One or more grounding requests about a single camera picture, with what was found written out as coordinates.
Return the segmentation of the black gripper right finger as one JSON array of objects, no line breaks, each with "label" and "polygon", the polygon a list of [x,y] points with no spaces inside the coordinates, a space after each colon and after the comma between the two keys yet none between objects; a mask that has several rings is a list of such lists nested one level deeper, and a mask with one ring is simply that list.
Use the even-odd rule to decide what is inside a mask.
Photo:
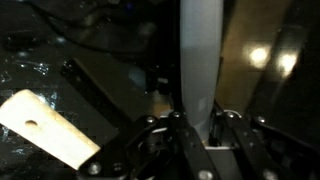
[{"label": "black gripper right finger", "polygon": [[320,180],[319,152],[266,123],[263,117],[223,112],[243,155],[245,180]]}]

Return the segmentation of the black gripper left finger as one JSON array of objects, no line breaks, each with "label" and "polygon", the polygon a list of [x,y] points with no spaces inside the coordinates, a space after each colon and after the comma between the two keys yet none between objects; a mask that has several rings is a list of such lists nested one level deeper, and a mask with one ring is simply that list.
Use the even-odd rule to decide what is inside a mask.
[{"label": "black gripper left finger", "polygon": [[157,127],[154,116],[142,116],[126,126],[114,139],[82,164],[80,180],[132,180],[155,157],[145,140]]}]

